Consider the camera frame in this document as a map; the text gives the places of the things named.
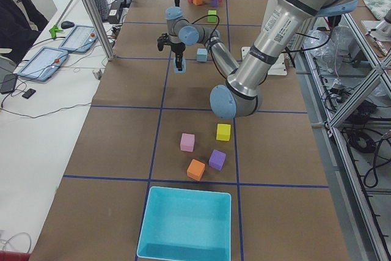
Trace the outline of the light blue block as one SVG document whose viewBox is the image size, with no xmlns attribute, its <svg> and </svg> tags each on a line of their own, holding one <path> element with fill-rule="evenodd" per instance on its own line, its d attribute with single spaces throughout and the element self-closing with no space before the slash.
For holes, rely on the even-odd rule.
<svg viewBox="0 0 391 261">
<path fill-rule="evenodd" d="M 206 62 L 208 59 L 208 51 L 205 48 L 198 48 L 196 54 L 197 62 Z"/>
<path fill-rule="evenodd" d="M 182 59 L 181 62 L 175 61 L 174 73 L 176 73 L 176 74 L 186 73 L 186 59 Z"/>
</svg>

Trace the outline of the purple foam block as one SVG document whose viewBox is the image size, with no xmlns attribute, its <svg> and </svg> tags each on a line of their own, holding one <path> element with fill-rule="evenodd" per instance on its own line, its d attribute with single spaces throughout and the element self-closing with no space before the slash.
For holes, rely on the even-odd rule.
<svg viewBox="0 0 391 261">
<path fill-rule="evenodd" d="M 210 0 L 210 6 L 211 7 L 218 7 L 219 0 Z"/>
<path fill-rule="evenodd" d="M 214 149 L 212 151 L 208 164 L 213 169 L 220 171 L 224 166 L 225 159 L 226 154 L 224 152 Z"/>
</svg>

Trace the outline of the black keyboard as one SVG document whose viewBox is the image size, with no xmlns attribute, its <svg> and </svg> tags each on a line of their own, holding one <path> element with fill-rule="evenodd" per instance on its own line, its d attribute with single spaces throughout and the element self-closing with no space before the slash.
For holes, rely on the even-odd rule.
<svg viewBox="0 0 391 261">
<path fill-rule="evenodd" d="M 93 0 L 95 7 L 97 8 L 98 14 L 102 20 L 105 22 L 108 20 L 109 7 L 107 0 Z"/>
</svg>

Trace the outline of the light pink foam block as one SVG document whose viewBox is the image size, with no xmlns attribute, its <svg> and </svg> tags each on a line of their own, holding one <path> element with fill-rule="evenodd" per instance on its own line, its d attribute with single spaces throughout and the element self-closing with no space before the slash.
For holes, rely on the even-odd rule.
<svg viewBox="0 0 391 261">
<path fill-rule="evenodd" d="M 182 133 L 180 141 L 180 150 L 184 152 L 193 152 L 195 145 L 195 135 Z"/>
</svg>

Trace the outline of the yellow foam block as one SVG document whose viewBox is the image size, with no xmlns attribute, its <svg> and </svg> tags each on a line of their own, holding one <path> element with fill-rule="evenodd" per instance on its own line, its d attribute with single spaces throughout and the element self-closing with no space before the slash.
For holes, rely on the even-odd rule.
<svg viewBox="0 0 391 261">
<path fill-rule="evenodd" d="M 225 123 L 217 124 L 216 140 L 228 142 L 231 138 L 231 125 Z"/>
</svg>

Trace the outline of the far teach pendant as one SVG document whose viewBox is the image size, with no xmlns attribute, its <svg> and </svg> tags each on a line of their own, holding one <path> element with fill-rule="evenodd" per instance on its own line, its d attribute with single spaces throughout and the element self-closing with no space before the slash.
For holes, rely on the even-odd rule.
<svg viewBox="0 0 391 261">
<path fill-rule="evenodd" d="M 97 41 L 97 33 L 92 26 L 77 25 L 59 45 L 60 50 L 69 53 L 86 53 Z"/>
</svg>

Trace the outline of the teach pendant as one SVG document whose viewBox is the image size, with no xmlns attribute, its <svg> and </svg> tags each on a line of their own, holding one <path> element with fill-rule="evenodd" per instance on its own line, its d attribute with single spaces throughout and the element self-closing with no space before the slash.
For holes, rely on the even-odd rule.
<svg viewBox="0 0 391 261">
<path fill-rule="evenodd" d="M 60 50 L 69 53 L 86 53 L 97 41 L 97 33 L 92 26 L 77 25 L 59 45 Z"/>
<path fill-rule="evenodd" d="M 42 47 L 17 73 L 18 77 L 44 82 L 54 75 L 68 57 L 68 51 Z"/>
</svg>

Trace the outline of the left purple foam block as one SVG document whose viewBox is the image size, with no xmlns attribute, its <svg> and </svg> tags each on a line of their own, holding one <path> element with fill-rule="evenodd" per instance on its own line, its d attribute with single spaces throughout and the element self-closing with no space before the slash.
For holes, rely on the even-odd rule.
<svg viewBox="0 0 391 261">
<path fill-rule="evenodd" d="M 220 171 L 224 166 L 225 159 L 226 154 L 224 152 L 214 149 L 212 151 L 208 164 L 213 169 Z"/>
</svg>

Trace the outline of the left orange foam block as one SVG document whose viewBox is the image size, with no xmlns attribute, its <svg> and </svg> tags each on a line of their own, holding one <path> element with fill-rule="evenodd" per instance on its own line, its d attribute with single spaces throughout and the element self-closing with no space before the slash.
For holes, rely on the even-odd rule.
<svg viewBox="0 0 391 261">
<path fill-rule="evenodd" d="M 205 163 L 192 159 L 188 166 L 186 174 L 189 178 L 196 181 L 200 181 L 204 172 L 205 172 Z"/>
</svg>

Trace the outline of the black computer mouse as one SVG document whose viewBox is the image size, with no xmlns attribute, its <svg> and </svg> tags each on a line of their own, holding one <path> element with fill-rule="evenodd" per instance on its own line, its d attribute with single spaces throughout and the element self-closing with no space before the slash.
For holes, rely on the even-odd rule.
<svg viewBox="0 0 391 261">
<path fill-rule="evenodd" d="M 72 21 L 63 21 L 60 26 L 62 29 L 69 29 L 69 28 L 74 27 L 75 24 Z"/>
</svg>

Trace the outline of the near teach pendant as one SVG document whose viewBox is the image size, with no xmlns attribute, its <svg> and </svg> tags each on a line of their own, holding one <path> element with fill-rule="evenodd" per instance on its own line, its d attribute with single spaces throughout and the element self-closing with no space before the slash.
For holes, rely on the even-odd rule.
<svg viewBox="0 0 391 261">
<path fill-rule="evenodd" d="M 68 51 L 42 47 L 17 73 L 18 77 L 44 82 L 54 75 L 68 57 Z"/>
</svg>

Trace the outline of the black smartphone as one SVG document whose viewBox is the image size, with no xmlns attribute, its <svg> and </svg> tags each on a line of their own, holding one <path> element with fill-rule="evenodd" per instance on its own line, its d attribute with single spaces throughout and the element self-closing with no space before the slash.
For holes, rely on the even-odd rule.
<svg viewBox="0 0 391 261">
<path fill-rule="evenodd" d="M 25 99 L 30 99 L 33 96 L 33 94 L 35 94 L 35 93 L 36 93 L 35 89 L 28 89 L 27 91 L 24 92 L 22 97 Z"/>
</svg>

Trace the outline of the seated person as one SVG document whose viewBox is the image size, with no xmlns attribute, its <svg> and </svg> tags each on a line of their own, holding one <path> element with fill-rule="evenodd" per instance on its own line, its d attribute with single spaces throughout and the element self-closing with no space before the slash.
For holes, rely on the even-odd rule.
<svg viewBox="0 0 391 261">
<path fill-rule="evenodd" d="M 46 28 L 48 20 L 31 0 L 1 0 L 1 48 L 19 64 Z"/>
</svg>

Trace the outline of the cyan plastic bin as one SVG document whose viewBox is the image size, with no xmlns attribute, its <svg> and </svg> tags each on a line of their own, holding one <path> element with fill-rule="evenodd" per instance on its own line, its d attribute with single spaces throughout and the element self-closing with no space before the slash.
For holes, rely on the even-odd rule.
<svg viewBox="0 0 391 261">
<path fill-rule="evenodd" d="M 153 186 L 137 246 L 139 258 L 230 260 L 229 193 Z"/>
</svg>

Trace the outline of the aluminium frame post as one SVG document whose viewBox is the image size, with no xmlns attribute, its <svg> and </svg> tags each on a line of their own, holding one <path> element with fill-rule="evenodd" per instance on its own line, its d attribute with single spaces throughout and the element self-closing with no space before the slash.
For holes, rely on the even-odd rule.
<svg viewBox="0 0 391 261">
<path fill-rule="evenodd" d="M 97 36 L 103 48 L 103 51 L 106 55 L 106 59 L 108 61 L 112 61 L 114 59 L 114 52 L 112 49 L 112 45 L 110 44 L 109 38 L 107 37 L 106 30 L 103 26 L 103 22 L 100 18 L 97 8 L 95 7 L 95 3 L 93 0 L 81 0 L 85 10 L 97 32 Z"/>
</svg>

